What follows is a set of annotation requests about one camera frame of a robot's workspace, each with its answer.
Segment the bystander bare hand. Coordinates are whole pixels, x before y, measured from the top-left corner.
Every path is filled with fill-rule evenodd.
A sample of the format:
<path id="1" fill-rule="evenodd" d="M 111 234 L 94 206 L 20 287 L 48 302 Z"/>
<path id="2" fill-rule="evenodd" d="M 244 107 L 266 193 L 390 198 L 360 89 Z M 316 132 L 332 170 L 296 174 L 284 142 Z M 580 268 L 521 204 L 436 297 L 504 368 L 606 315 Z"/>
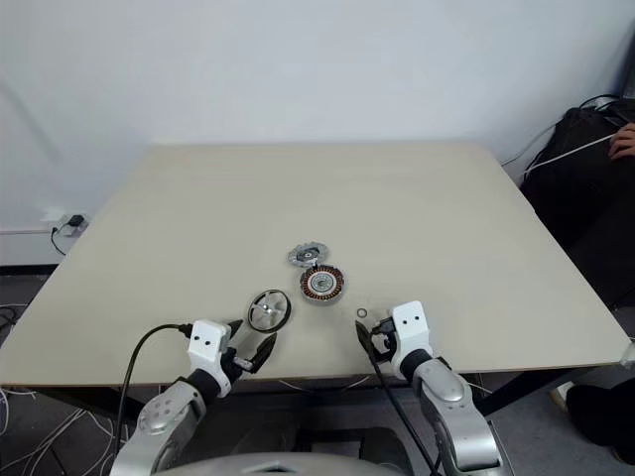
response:
<path id="1" fill-rule="evenodd" d="M 628 123 L 610 139 L 608 157 L 611 161 L 635 156 L 635 124 Z"/>

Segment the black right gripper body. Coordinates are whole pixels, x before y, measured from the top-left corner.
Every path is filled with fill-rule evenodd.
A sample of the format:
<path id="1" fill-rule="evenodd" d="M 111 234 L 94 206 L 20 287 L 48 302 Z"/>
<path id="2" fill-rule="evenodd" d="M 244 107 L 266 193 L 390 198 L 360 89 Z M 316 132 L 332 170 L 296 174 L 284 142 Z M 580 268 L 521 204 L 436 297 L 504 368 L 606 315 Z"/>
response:
<path id="1" fill-rule="evenodd" d="M 397 332 L 392 317 L 380 320 L 370 331 L 370 343 L 375 358 L 392 358 L 397 350 Z"/>

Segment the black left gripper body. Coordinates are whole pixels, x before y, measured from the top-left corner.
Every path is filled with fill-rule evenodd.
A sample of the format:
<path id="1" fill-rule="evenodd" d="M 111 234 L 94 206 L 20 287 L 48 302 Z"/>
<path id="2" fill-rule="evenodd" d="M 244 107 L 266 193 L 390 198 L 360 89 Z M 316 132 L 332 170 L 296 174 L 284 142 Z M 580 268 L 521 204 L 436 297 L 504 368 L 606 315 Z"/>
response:
<path id="1" fill-rule="evenodd" d="M 243 373 L 252 374 L 254 372 L 254 364 L 247 359 L 239 357 L 237 350 L 229 344 L 230 340 L 231 330 L 227 329 L 220 344 L 220 366 L 228 381 L 234 383 Z"/>

